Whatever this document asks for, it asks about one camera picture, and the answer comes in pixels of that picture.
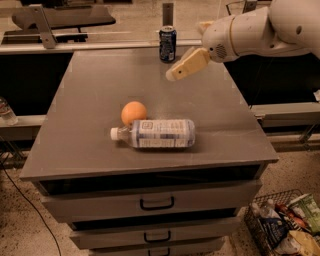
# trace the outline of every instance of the floor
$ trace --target floor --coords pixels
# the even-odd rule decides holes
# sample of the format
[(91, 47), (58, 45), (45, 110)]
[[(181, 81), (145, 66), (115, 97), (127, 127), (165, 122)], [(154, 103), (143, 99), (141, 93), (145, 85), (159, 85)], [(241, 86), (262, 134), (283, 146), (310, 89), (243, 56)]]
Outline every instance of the floor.
[[(133, 1), (136, 6), (147, 6), (148, 25), (159, 28), (159, 4), (156, 0)], [(195, 22), (215, 19), (224, 15), (224, 4), (233, 1), (205, 0), (201, 1), (177, 1), (175, 15), (186, 18), (177, 20), (177, 30), (181, 38), (198, 38)], [(88, 28), (91, 41), (122, 40), (123, 38), (141, 39), (156, 38), (153, 29), (145, 29), (146, 20), (140, 23), (135, 20), (145, 12), (145, 7), (135, 8), (135, 13), (128, 9), (127, 5), (109, 5), (111, 14), (117, 19), (115, 27)], [(19, 2), (13, 0), (0, 2), (0, 31), (14, 30), (10, 15)], [(257, 196), (277, 193), (291, 189), (299, 189), (305, 193), (312, 193), (320, 205), (320, 136), (310, 138), (308, 145), (302, 145), (298, 136), (269, 137), (278, 152), (279, 161), (267, 167), (262, 176), (263, 187)], [(66, 224), (57, 223), (40, 203), (40, 195), (34, 186), (19, 180), (19, 169), (7, 170), (7, 174), (15, 182), (17, 187), (39, 210), (50, 230), (56, 237), (63, 256), (84, 256), (87, 251), (80, 251), (68, 238), (70, 228)], [(243, 217), (245, 208), (241, 209), (239, 216)], [(244, 222), (231, 236), (225, 237), (225, 244), (218, 252), (203, 253), (200, 255), (228, 255), (228, 256), (254, 256), (260, 255)], [(59, 255), (57, 245), (44, 225), (36, 210), (21, 196), (17, 188), (9, 180), (4, 171), (0, 171), (0, 255), (5, 256), (55, 256)]]

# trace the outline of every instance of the bottle cap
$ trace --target bottle cap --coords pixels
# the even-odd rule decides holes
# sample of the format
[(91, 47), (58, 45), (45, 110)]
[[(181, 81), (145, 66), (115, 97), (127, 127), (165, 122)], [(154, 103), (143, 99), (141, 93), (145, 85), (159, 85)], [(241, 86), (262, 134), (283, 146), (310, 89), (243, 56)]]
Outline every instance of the bottle cap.
[(111, 128), (110, 136), (111, 136), (112, 140), (119, 140), (119, 138), (118, 138), (118, 127)]

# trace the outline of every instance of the speckled floor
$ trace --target speckled floor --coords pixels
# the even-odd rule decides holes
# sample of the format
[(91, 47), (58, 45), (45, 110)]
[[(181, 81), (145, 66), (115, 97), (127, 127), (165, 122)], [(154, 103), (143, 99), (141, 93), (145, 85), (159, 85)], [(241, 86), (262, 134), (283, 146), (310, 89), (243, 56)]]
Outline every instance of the speckled floor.
[[(279, 154), (279, 161), (267, 167), (262, 176), (263, 187), (257, 196), (299, 189), (312, 193), (320, 205), (320, 136), (314, 135), (308, 146), (301, 145), (296, 136), (270, 137)], [(55, 235), (63, 256), (84, 256), (69, 239), (70, 228), (57, 223), (40, 203), (39, 192), (30, 183), (19, 180), (20, 170), (8, 170), (22, 193), (29, 198)], [(245, 208), (239, 215), (244, 216)], [(3, 171), (0, 172), (0, 255), (55, 256), (59, 255), (52, 236), (39, 215), (17, 192)], [(197, 256), (253, 256), (260, 255), (244, 221), (217, 252)]]

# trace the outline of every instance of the drawer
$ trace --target drawer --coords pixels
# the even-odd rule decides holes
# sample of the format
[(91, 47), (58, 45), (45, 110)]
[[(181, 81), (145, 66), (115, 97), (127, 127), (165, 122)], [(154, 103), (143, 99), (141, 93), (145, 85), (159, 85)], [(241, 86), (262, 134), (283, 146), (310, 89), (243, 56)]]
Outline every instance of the drawer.
[(125, 247), (117, 251), (110, 249), (90, 250), (89, 256), (175, 256), (219, 250), (224, 243), (223, 238), (196, 240), (192, 243), (176, 243), (160, 247), (139, 248)]
[(227, 236), (235, 231), (239, 224), (239, 217), (167, 221), (149, 225), (141, 223), (141, 225), (121, 228), (75, 231), (71, 233), (70, 238), (79, 249), (148, 245)]
[(43, 197), (58, 222), (80, 222), (169, 213), (238, 208), (248, 205), (261, 187), (259, 180), (162, 187), (130, 194), (95, 192)]

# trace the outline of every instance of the gray tabletop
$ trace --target gray tabletop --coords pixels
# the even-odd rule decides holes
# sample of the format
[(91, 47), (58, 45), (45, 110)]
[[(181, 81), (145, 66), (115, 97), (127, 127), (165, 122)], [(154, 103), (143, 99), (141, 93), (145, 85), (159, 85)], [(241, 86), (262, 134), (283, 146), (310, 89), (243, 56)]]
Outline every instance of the gray tabletop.
[[(177, 59), (187, 50), (179, 48)], [(223, 64), (170, 82), (157, 48), (75, 52), (21, 173), (37, 181), (278, 159)], [(196, 142), (183, 151), (137, 150), (111, 140), (125, 104), (149, 119), (191, 119)]]

